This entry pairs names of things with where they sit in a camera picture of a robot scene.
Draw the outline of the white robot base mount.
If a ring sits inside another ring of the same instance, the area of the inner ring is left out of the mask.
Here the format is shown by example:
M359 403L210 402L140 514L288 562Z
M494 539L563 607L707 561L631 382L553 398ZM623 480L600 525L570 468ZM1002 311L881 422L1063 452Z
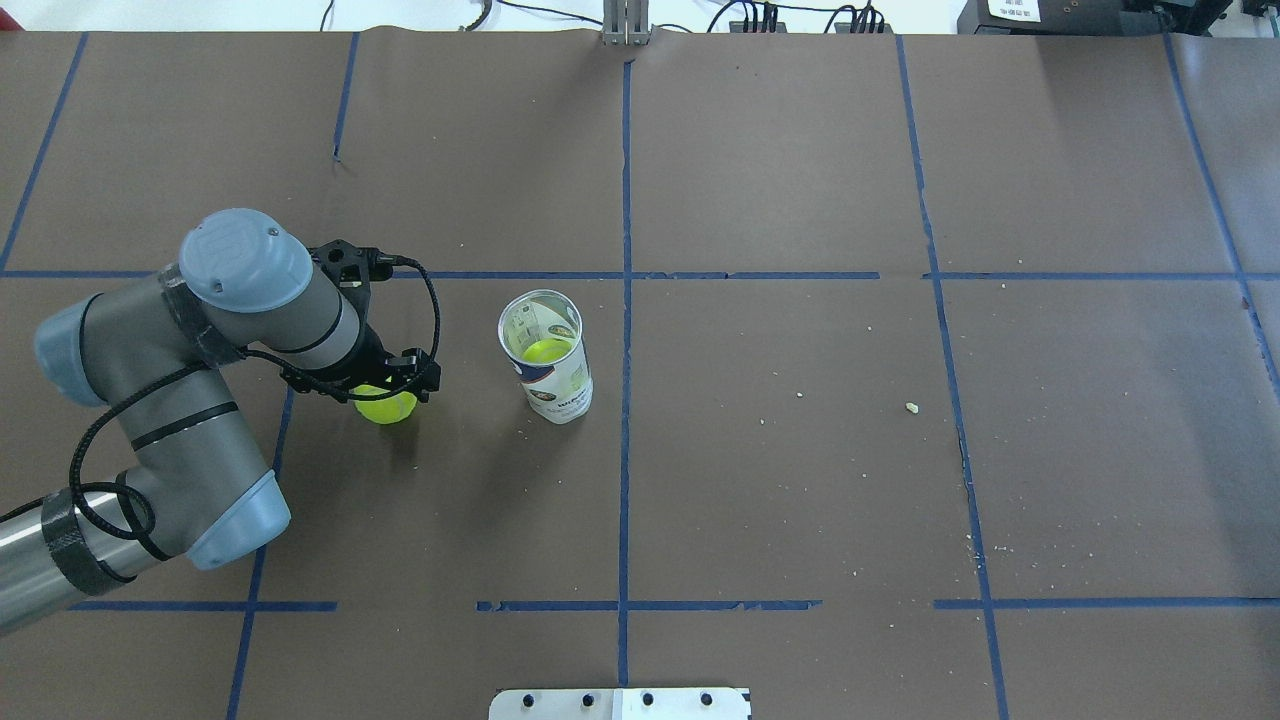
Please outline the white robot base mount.
M750 691L732 687L508 689L489 719L751 719Z

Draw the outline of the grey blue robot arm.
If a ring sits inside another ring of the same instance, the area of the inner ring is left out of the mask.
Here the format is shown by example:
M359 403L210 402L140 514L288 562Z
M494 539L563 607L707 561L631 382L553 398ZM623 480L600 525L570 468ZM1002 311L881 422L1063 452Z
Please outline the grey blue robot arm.
M102 409L63 486L3 516L3 633L118 591L172 559L207 571L291 523L221 372L256 357L301 393L342 404L436 392L442 337L388 351L369 320L371 284L421 261L334 240L306 247L268 214L202 219L178 259L42 322L35 356L76 404Z

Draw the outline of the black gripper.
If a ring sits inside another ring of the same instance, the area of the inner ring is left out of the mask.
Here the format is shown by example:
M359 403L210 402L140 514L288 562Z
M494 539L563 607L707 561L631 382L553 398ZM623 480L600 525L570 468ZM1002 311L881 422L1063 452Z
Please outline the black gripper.
M360 247L334 240L308 249L317 272L340 299L335 320L326 336L297 351L280 352L280 378L301 393L316 392L340 402L356 397L356 388L371 386L364 396L393 398L406 392L429 401L442 383L436 360L442 338L442 310L431 277L419 260L376 247ZM389 281L398 268L417 272L431 301L433 327L429 348L410 347L393 354L369 320L372 284Z

